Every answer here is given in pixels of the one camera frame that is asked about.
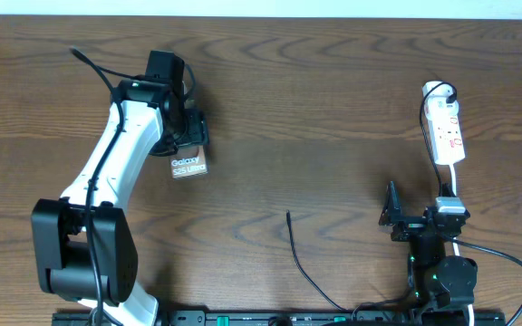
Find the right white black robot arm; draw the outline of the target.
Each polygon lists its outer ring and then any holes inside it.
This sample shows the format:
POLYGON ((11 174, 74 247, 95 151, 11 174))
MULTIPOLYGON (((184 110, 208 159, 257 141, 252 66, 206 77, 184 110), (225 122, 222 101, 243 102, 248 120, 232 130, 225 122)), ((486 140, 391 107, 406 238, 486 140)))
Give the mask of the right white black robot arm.
POLYGON ((411 293, 401 301, 417 325, 431 322, 440 314, 451 313, 455 324, 468 322, 464 315, 474 302, 478 267, 474 260, 460 255, 447 255, 445 245, 457 237, 469 219, 469 211, 450 187, 437 197, 433 206, 420 216, 402 213, 396 186, 386 188, 386 198, 379 220, 380 226, 391 228, 393 242, 409 244, 408 285, 411 293))

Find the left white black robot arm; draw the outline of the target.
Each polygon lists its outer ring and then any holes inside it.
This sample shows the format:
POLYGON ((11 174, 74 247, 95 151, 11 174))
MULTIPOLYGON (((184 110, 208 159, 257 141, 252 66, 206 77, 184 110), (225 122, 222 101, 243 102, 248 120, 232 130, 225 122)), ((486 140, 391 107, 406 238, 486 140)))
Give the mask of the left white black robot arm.
POLYGON ((31 214, 43 292, 90 308, 82 325, 157 325, 166 314, 137 280, 139 257, 126 212, 147 157, 169 159, 175 179, 208 173, 204 113, 193 71, 175 53, 153 50, 146 71, 109 84, 107 125, 77 178, 31 214))

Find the Galaxy S25 Ultra smartphone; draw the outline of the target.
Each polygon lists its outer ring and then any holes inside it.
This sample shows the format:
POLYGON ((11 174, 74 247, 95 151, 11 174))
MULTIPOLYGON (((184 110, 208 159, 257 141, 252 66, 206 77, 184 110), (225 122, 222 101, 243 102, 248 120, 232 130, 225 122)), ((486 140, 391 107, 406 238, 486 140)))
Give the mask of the Galaxy S25 Ultra smartphone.
POLYGON ((169 158, 173 179, 196 177, 208 173, 206 152, 202 145, 180 149, 169 158))

